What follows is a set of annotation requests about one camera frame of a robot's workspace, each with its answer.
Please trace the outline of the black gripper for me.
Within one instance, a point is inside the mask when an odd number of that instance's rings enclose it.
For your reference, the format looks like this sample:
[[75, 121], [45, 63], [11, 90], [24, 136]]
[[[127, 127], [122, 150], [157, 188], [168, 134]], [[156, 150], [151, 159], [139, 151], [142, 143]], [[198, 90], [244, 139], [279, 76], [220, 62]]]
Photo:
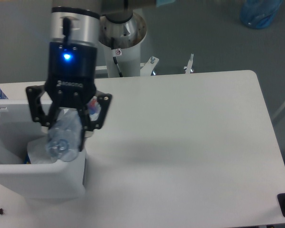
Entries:
[[[45, 85], [26, 87], [32, 121], [51, 129], [61, 112], [60, 108], [76, 108], [82, 129], [78, 150], [95, 129], [103, 127], [112, 95], [96, 92], [95, 67], [97, 48], [75, 43], [50, 42], [48, 78]], [[41, 97], [48, 93], [52, 100], [45, 114]]]

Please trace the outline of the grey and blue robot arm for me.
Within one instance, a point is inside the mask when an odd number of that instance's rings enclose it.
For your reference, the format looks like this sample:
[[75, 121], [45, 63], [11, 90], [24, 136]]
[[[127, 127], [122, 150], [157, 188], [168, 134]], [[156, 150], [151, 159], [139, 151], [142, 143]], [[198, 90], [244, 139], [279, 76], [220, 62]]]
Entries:
[[86, 137], [102, 128], [112, 100], [111, 94], [95, 86], [98, 48], [105, 49], [110, 77], [140, 76], [140, 45], [147, 27], [134, 10], [166, 4], [166, 0], [53, 1], [47, 80], [26, 88], [32, 120], [50, 129], [62, 109], [76, 110], [82, 125], [81, 151]]

